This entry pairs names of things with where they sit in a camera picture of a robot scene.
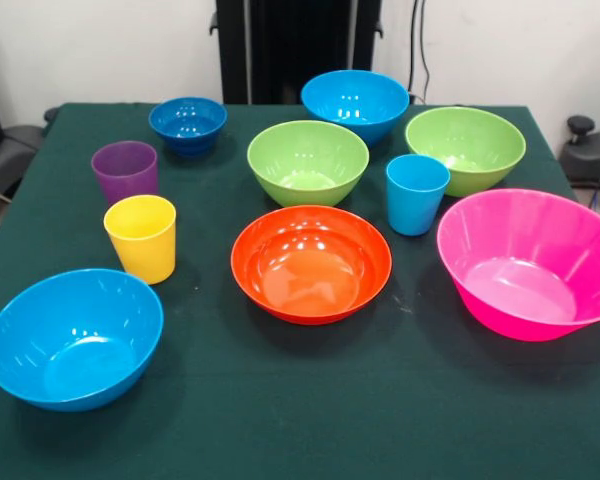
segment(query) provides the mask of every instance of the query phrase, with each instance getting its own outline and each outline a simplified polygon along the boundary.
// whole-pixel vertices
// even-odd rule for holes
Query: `red bowl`
[[[272,315],[324,325],[360,310],[382,290],[391,251],[362,218],[301,205],[248,225],[233,245],[231,270],[244,293]]]

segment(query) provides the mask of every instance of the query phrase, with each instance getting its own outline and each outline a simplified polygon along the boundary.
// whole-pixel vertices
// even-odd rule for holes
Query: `bowl rim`
[[[409,142],[409,129],[411,128],[412,123],[414,121],[416,121],[417,119],[421,119],[423,116],[431,115],[431,114],[434,114],[434,112],[438,112],[438,111],[442,111],[442,110],[445,110],[445,111],[469,111],[469,112],[472,112],[472,113],[478,113],[480,115],[484,115],[484,116],[487,116],[487,117],[494,118],[497,121],[499,121],[501,123],[504,123],[505,125],[508,125],[509,127],[511,127],[513,129],[513,131],[515,132],[516,136],[522,140],[522,152],[520,153],[520,155],[516,156],[511,162],[507,163],[503,167],[492,168],[492,169],[489,169],[489,170],[475,171],[475,170],[463,170],[461,168],[447,166],[447,168],[451,172],[468,173],[468,174],[474,174],[474,175],[504,172],[504,171],[509,170],[512,167],[516,166],[524,158],[524,156],[526,155],[526,153],[527,153],[527,140],[526,140],[526,138],[524,138],[524,135],[522,134],[522,132],[520,131],[520,129],[518,127],[516,127],[513,123],[511,123],[506,118],[503,118],[500,115],[496,115],[495,113],[489,112],[487,110],[483,110],[481,108],[475,108],[475,107],[462,107],[462,106],[448,106],[448,107],[433,107],[433,108],[429,108],[429,109],[425,110],[424,112],[420,112],[419,114],[415,115],[411,120],[409,120],[407,122],[407,126],[405,127],[405,130],[404,130],[404,137],[405,137],[405,140],[407,142],[407,146],[409,147],[409,150],[412,153],[417,153],[417,154],[420,154],[420,155],[429,155],[429,156],[432,156],[429,153],[421,152],[421,151],[418,151],[415,148],[413,148],[413,146],[411,145],[411,142]]]
[[[305,98],[306,91],[308,88],[310,88],[312,86],[312,84],[314,82],[318,81],[319,79],[321,79],[323,77],[327,77],[327,76],[331,76],[331,75],[343,75],[343,74],[350,73],[350,72],[356,72],[356,73],[360,73],[362,75],[367,75],[369,77],[376,77],[376,78],[380,77],[380,78],[389,80],[391,83],[396,85],[402,93],[404,93],[404,97],[406,100],[404,106],[401,107],[400,111],[395,115],[392,115],[384,120],[379,120],[376,122],[369,122],[369,123],[356,123],[356,122],[350,122],[347,120],[331,120],[331,119],[328,119],[328,118],[318,114],[313,108],[309,108],[309,106],[307,105],[306,98]],[[302,90],[300,91],[300,101],[302,102],[302,105],[304,105],[304,107],[307,110],[309,110],[309,112],[312,115],[315,115],[319,119],[321,119],[325,122],[335,123],[337,125],[346,125],[347,127],[354,128],[354,127],[380,125],[382,123],[393,122],[393,121],[399,119],[402,115],[404,115],[404,112],[407,111],[407,108],[409,108],[409,105],[411,104],[411,97],[409,96],[409,91],[406,88],[404,88],[400,82],[398,82],[394,78],[391,78],[389,75],[384,75],[384,74],[378,73],[378,72],[372,72],[371,70],[359,70],[359,69],[352,68],[352,69],[344,69],[344,70],[332,70],[330,72],[321,73],[321,74],[316,75],[315,77],[311,78],[307,83],[304,84],[304,86],[302,87]]]
[[[503,195],[503,194],[505,194],[505,195],[534,195],[536,197],[551,198],[555,201],[559,201],[561,203],[568,204],[574,208],[578,208],[581,211],[584,211],[586,213],[586,215],[590,216],[592,219],[594,219],[595,221],[597,221],[599,223],[600,223],[600,214],[598,214],[592,210],[589,210],[584,205],[581,205],[578,202],[571,200],[569,198],[565,198],[563,196],[555,195],[555,194],[549,193],[549,192],[544,192],[542,190],[533,190],[533,189],[528,189],[528,188],[498,188],[498,189],[493,189],[493,190],[486,190],[484,192],[474,193],[473,195],[469,195],[467,197],[461,198],[444,213],[444,215],[440,219],[440,222],[438,223],[438,231],[436,233],[436,247],[438,250],[438,255],[440,256],[440,259],[442,260],[442,263],[443,263],[445,269],[447,270],[449,275],[451,275],[454,282],[457,282],[459,285],[461,285],[462,288],[464,288],[471,295],[473,295],[480,301],[487,303],[491,308],[498,310],[499,312],[502,312],[503,314],[511,315],[510,313],[505,312],[504,310],[491,305],[489,302],[482,299],[479,295],[476,295],[470,288],[468,288],[465,285],[464,280],[462,280],[455,273],[455,271],[450,268],[449,261],[445,257],[443,250],[440,248],[440,237],[441,237],[442,227],[445,224],[445,220],[448,218],[447,216],[450,216],[451,213],[455,212],[456,210],[459,210],[462,207],[462,205],[466,202],[474,202],[476,200],[479,200],[483,196]],[[569,324],[547,323],[547,322],[542,322],[536,318],[528,318],[528,317],[524,317],[521,315],[512,315],[512,316],[519,318],[521,320],[528,321],[528,322],[537,323],[539,325],[550,325],[550,326],[555,326],[555,327],[571,327],[571,326],[578,326],[578,325],[589,325],[591,323],[596,323],[596,322],[600,321],[600,315],[598,315],[597,317],[593,317],[593,318],[589,318],[589,319],[585,319],[585,320],[577,320],[577,321],[569,322]]]
[[[11,305],[13,305],[15,302],[17,302],[21,297],[30,293],[33,290],[37,290],[38,288],[43,287],[46,283],[56,281],[62,277],[66,277],[66,276],[84,275],[84,274],[98,273],[98,272],[104,272],[106,274],[114,274],[117,276],[126,277],[126,278],[131,279],[134,282],[140,283],[142,286],[145,287],[146,291],[149,292],[149,296],[153,300],[155,300],[156,305],[158,307],[158,313],[159,313],[159,315],[158,315],[158,332],[157,332],[157,335],[155,336],[155,339],[153,340],[153,343],[147,349],[147,352],[142,357],[142,359],[136,361],[133,370],[131,370],[131,372],[129,372],[127,375],[125,375],[123,378],[121,378],[117,382],[115,382],[107,387],[103,387],[99,390],[96,390],[94,392],[80,395],[77,397],[70,397],[70,398],[66,398],[66,399],[62,399],[62,400],[56,400],[56,399],[36,398],[33,396],[22,395],[20,393],[15,392],[10,387],[7,387],[0,379],[0,388],[2,388],[2,390],[4,390],[5,392],[9,393],[10,395],[12,395],[16,398],[19,398],[20,400],[23,400],[28,403],[35,403],[35,404],[39,404],[39,405],[66,405],[69,403],[74,403],[77,401],[83,401],[83,400],[87,400],[92,397],[96,397],[97,395],[100,395],[103,392],[106,392],[108,390],[111,390],[112,388],[115,388],[117,385],[122,384],[123,382],[127,381],[130,377],[135,375],[138,368],[140,368],[140,366],[142,366],[145,362],[147,362],[151,358],[151,356],[153,355],[153,353],[156,350],[156,347],[158,346],[158,343],[160,342],[160,339],[162,338],[162,331],[164,328],[164,309],[162,307],[162,302],[160,301],[160,298],[158,297],[156,292],[147,283],[145,283],[144,281],[142,281],[141,279],[139,279],[138,277],[136,277],[134,275],[131,275],[127,272],[123,272],[120,270],[114,270],[114,269],[110,269],[110,268],[82,268],[82,269],[77,269],[77,270],[68,270],[66,272],[61,272],[56,275],[46,277],[32,285],[29,285],[27,288],[25,288],[20,293],[18,293],[15,297],[13,297],[11,300],[9,300],[9,302],[4,307],[2,307],[2,309],[0,310],[0,317],[2,317],[4,312],[9,307],[11,307]]]
[[[261,136],[264,136],[266,133],[268,133],[268,132],[270,132],[272,130],[276,130],[276,129],[279,129],[279,128],[293,127],[294,125],[300,125],[300,124],[317,124],[317,125],[320,125],[320,126],[324,126],[325,128],[339,129],[340,131],[344,131],[347,135],[351,136],[352,139],[355,139],[355,141],[358,143],[358,145],[361,145],[364,148],[364,152],[365,152],[364,162],[363,162],[362,166],[360,167],[360,171],[357,172],[355,175],[353,175],[351,178],[347,179],[346,181],[340,182],[337,185],[334,185],[333,187],[326,187],[326,188],[293,188],[293,187],[285,187],[283,185],[280,185],[280,183],[274,182],[274,181],[272,181],[272,180],[264,177],[262,174],[260,174],[260,172],[258,170],[256,170],[256,168],[253,166],[253,162],[252,162],[252,158],[251,158],[251,149],[252,149],[254,143]],[[251,142],[249,143],[249,147],[247,147],[247,163],[249,164],[249,167],[251,168],[251,171],[253,171],[253,173],[256,175],[256,177],[258,177],[261,180],[264,180],[265,182],[267,182],[267,183],[269,183],[271,185],[275,185],[278,188],[282,188],[282,189],[284,189],[286,191],[289,191],[289,192],[298,192],[298,193],[302,193],[302,192],[305,192],[305,193],[310,193],[310,192],[330,192],[330,191],[342,188],[343,186],[348,185],[349,183],[351,183],[351,182],[359,179],[362,176],[362,174],[364,173],[364,171],[369,166],[369,147],[367,147],[367,144],[364,143],[364,140],[362,140],[354,132],[352,132],[351,130],[349,130],[348,128],[345,128],[343,126],[336,125],[335,123],[324,122],[322,120],[291,120],[289,122],[277,123],[275,125],[267,127],[264,130],[262,130],[260,133],[258,133],[255,137],[253,137],[253,140],[251,140]]]
[[[328,313],[326,315],[297,315],[297,314],[285,312],[284,310],[280,310],[269,304],[265,304],[262,301],[260,301],[259,299],[255,298],[253,295],[251,295],[250,291],[245,289],[245,286],[240,281],[240,277],[236,274],[236,270],[237,270],[238,266],[236,265],[235,256],[236,256],[236,248],[237,248],[238,244],[241,242],[243,236],[247,235],[254,227],[256,227],[256,224],[258,222],[262,221],[262,219],[281,215],[283,213],[286,213],[288,210],[299,210],[299,211],[313,210],[313,211],[318,211],[318,212],[323,211],[323,212],[329,212],[330,215],[335,214],[335,215],[340,215],[345,218],[353,219],[355,221],[361,221],[364,225],[368,226],[371,229],[371,231],[374,233],[374,235],[377,235],[378,238],[380,238],[382,240],[382,246],[383,246],[382,250],[384,251],[384,253],[387,254],[389,262],[388,262],[385,274],[381,277],[380,281],[376,284],[376,288],[374,288],[372,290],[371,295],[362,299],[361,301],[355,302],[353,305],[351,305],[350,307],[348,307],[346,309],[334,311],[334,312]],[[387,239],[384,238],[384,235],[382,235],[380,230],[378,230],[370,222],[368,222],[364,218],[356,215],[355,213],[351,213],[351,212],[349,212],[347,210],[343,210],[341,208],[327,207],[325,205],[297,205],[294,207],[279,208],[279,209],[273,210],[269,213],[265,213],[264,215],[259,216],[255,220],[251,221],[246,227],[244,227],[244,229],[240,232],[240,234],[238,235],[236,240],[233,242],[233,247],[231,248],[230,263],[231,263],[231,273],[233,275],[235,282],[240,287],[240,290],[242,290],[242,292],[247,297],[249,297],[251,299],[251,301],[253,301],[256,305],[258,305],[260,308],[262,308],[264,310],[268,310],[270,312],[276,312],[277,314],[280,314],[280,315],[289,316],[289,317],[311,318],[313,320],[328,320],[328,319],[331,319],[333,317],[337,317],[337,316],[340,316],[343,314],[347,315],[349,313],[353,313],[353,312],[359,310],[360,308],[364,307],[368,303],[370,303],[374,298],[376,298],[378,296],[378,294],[382,291],[382,289],[387,285],[387,282],[389,281],[389,278],[391,276],[391,270],[393,268],[393,256],[391,255],[391,248],[389,247],[389,243],[387,242]]]
[[[153,116],[158,111],[158,109],[161,107],[164,107],[165,105],[169,105],[170,103],[181,102],[183,100],[194,100],[196,102],[211,103],[213,105],[220,107],[220,109],[222,110],[222,113],[223,113],[222,120],[213,129],[209,130],[206,133],[203,133],[202,135],[198,135],[197,137],[177,137],[175,135],[168,134],[164,130],[158,128],[158,126],[155,124],[154,119],[153,119]],[[149,112],[149,126],[156,133],[158,133],[166,138],[170,138],[173,140],[194,140],[194,139],[204,138],[206,136],[213,135],[214,133],[216,133],[218,130],[220,130],[222,127],[224,127],[224,125],[227,123],[228,117],[229,117],[229,114],[227,112],[227,107],[225,107],[222,103],[216,102],[215,100],[212,100],[210,98],[207,98],[207,97],[176,97],[176,98],[171,98],[169,100],[165,100],[164,102],[155,105],[151,109],[151,111]]]

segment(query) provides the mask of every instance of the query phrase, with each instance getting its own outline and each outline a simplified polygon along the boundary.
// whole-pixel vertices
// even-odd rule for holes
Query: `green bowl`
[[[466,107],[427,110],[405,131],[413,153],[442,161],[451,171],[445,193],[464,197],[493,187],[522,160],[520,130],[493,113]]]
[[[260,132],[247,159],[262,188],[283,207],[333,206],[360,180],[369,150],[344,127],[300,120]]]

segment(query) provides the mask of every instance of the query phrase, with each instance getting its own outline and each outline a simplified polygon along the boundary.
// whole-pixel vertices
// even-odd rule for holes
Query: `purple cup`
[[[109,205],[134,195],[158,195],[158,154],[151,145],[110,143],[93,155],[91,168]]]

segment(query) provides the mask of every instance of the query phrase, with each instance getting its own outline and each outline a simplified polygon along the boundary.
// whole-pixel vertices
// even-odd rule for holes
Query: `dark green cloth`
[[[142,140],[158,148],[161,193],[178,209],[176,271],[155,287],[162,341],[138,385],[98,411],[45,412],[0,390],[0,480],[600,479],[600,324],[546,344],[500,337],[463,307],[435,229],[405,238],[387,225],[384,166],[407,152],[404,124],[422,107],[372,150],[341,204],[386,236],[389,284],[319,328],[259,310],[229,269],[241,229],[275,208],[247,146],[303,108],[229,107],[215,151],[197,160],[164,150],[150,108],[62,108],[0,229],[0,308],[48,275],[119,268],[90,158]],[[528,145],[500,186],[570,196],[529,111],[488,110]]]

